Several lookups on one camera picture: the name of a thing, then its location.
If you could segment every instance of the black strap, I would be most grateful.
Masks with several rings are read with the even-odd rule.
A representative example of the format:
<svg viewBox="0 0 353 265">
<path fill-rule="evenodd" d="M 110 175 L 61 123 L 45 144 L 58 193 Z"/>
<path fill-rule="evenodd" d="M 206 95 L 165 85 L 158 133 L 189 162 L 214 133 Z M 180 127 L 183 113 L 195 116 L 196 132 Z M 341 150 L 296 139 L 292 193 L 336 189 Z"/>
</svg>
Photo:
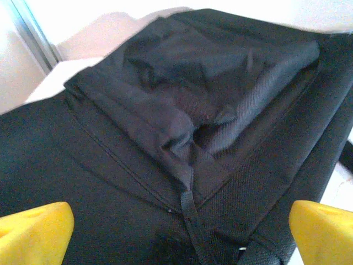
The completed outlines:
<svg viewBox="0 0 353 265">
<path fill-rule="evenodd" d="M 183 192 L 180 201 L 186 228 L 199 258 L 199 262 L 202 265 L 217 264 L 213 251 L 208 246 L 204 230 L 200 226 L 192 191 Z"/>
</svg>

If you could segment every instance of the nylon fabric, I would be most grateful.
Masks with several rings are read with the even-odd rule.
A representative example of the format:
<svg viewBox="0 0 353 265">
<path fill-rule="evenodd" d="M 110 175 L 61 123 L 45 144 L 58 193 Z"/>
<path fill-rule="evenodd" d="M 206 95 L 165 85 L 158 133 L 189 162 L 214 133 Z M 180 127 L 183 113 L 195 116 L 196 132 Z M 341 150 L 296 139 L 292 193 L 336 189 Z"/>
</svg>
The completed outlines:
<svg viewBox="0 0 353 265">
<path fill-rule="evenodd" d="M 320 200 L 353 125 L 352 58 L 349 34 L 158 18 L 0 116 L 0 216 L 68 202 L 63 264 L 286 264 L 291 205 Z"/>
</svg>

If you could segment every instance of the backpack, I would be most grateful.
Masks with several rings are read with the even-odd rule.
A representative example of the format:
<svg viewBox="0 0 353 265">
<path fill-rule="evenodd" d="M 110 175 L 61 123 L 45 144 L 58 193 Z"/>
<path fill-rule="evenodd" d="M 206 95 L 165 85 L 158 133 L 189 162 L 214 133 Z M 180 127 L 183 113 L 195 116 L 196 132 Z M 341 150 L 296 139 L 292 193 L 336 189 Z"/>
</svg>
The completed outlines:
<svg viewBox="0 0 353 265">
<path fill-rule="evenodd" d="M 353 36 L 158 18 L 0 116 L 0 216 L 66 201 L 63 264 L 286 264 L 353 126 Z"/>
</svg>

